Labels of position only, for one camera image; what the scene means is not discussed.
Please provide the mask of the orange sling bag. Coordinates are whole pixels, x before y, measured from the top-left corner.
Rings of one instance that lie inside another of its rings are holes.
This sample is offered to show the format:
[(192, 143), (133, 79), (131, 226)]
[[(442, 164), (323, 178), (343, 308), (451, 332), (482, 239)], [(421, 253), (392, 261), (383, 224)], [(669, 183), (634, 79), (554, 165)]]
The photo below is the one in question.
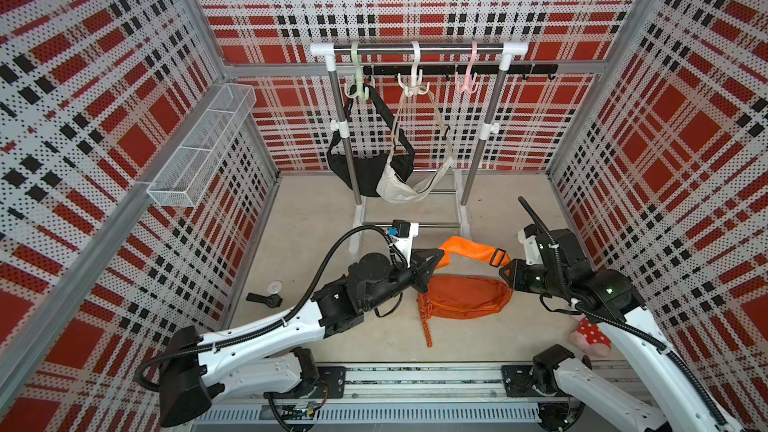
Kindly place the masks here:
[[(440, 249), (444, 252), (437, 268), (447, 267), (453, 255), (483, 262), (500, 269), (510, 265), (508, 253), (500, 248), (451, 237)], [(500, 313), (512, 298), (512, 290), (500, 280), (484, 276), (434, 274), (426, 293), (417, 296), (418, 312), (428, 348), (433, 340), (428, 321), (433, 318), (471, 320)]]

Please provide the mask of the cream sling bag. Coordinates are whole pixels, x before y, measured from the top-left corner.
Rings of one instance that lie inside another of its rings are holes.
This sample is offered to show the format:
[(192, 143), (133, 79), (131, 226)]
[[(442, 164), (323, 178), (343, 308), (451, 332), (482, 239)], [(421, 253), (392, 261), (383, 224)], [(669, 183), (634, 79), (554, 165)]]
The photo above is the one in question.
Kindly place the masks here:
[(426, 95), (429, 98), (429, 103), (434, 112), (434, 118), (440, 132), (441, 140), (445, 142), (446, 154), (443, 163), (436, 172), (413, 186), (409, 185), (404, 179), (401, 179), (398, 176), (392, 166), (396, 150), (396, 142), (398, 141), (399, 133), (401, 132), (399, 119), (395, 118), (394, 129), (390, 134), (391, 147), (387, 155), (382, 176), (376, 187), (376, 192), (379, 197), (390, 204), (408, 204), (424, 200), (430, 195), (440, 180), (451, 171), (456, 163), (456, 154), (451, 138), (449, 137), (449, 127), (443, 120), (442, 113), (437, 106), (434, 94), (429, 92), (426, 86), (421, 86), (418, 89), (408, 88), (404, 90), (398, 103), (398, 109), (401, 109), (406, 105), (409, 97), (414, 97), (417, 94)]

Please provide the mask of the black sling bag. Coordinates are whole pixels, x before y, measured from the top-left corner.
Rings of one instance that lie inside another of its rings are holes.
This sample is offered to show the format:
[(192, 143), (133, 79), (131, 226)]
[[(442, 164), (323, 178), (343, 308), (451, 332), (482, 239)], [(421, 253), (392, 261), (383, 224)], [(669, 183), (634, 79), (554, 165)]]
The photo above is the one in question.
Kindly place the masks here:
[[(384, 121), (389, 132), (392, 132), (394, 129), (395, 116), (373, 87), (365, 84), (364, 89), (369, 93), (369, 99), (374, 105), (376, 114)], [(346, 163), (346, 155), (333, 153), (333, 148), (342, 141), (340, 132), (340, 126), (337, 125), (333, 130), (333, 135), (326, 151), (326, 160), (331, 171), (349, 188), (352, 188), (351, 177)], [(382, 178), (382, 174), (384, 173), (387, 164), (393, 168), (396, 176), (402, 181), (407, 180), (411, 176), (414, 170), (415, 149), (402, 129), (399, 130), (399, 143), (405, 150), (405, 153), (393, 155), (390, 162), (388, 162), (388, 151), (374, 154), (368, 158), (353, 158), (359, 191), (362, 196), (378, 197), (376, 187), (379, 180)]]

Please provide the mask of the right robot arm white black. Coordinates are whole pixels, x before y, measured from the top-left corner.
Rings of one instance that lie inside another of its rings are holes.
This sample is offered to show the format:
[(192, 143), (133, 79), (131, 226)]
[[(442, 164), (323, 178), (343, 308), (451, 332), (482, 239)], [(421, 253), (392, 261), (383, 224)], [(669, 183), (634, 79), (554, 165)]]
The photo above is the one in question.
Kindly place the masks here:
[(501, 278), (515, 292), (564, 300), (564, 315), (587, 318), (621, 352), (655, 403), (624, 392), (561, 345), (534, 356), (529, 389), (570, 396), (620, 431), (742, 430), (666, 339), (630, 279), (612, 269), (593, 270), (574, 233), (548, 228), (526, 200), (520, 204), (532, 220), (518, 234), (525, 256), (500, 267)]

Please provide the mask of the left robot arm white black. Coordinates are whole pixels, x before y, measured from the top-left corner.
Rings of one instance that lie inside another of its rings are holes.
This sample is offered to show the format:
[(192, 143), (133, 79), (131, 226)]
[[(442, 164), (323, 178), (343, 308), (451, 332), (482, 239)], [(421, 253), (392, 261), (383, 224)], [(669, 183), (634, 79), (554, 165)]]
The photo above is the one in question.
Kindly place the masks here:
[[(345, 240), (370, 230), (381, 236), (386, 253), (368, 253), (347, 273), (320, 280)], [(165, 351), (141, 363), (135, 382), (159, 396), (160, 421), (175, 427), (238, 395), (297, 398), (310, 393), (320, 373), (308, 344), (361, 324), (368, 312), (412, 288), (428, 290), (444, 258), (440, 248), (416, 249), (413, 226), (397, 221), (390, 229), (365, 225), (346, 232), (330, 248), (299, 302), (292, 308), (244, 326), (200, 334), (177, 330)]]

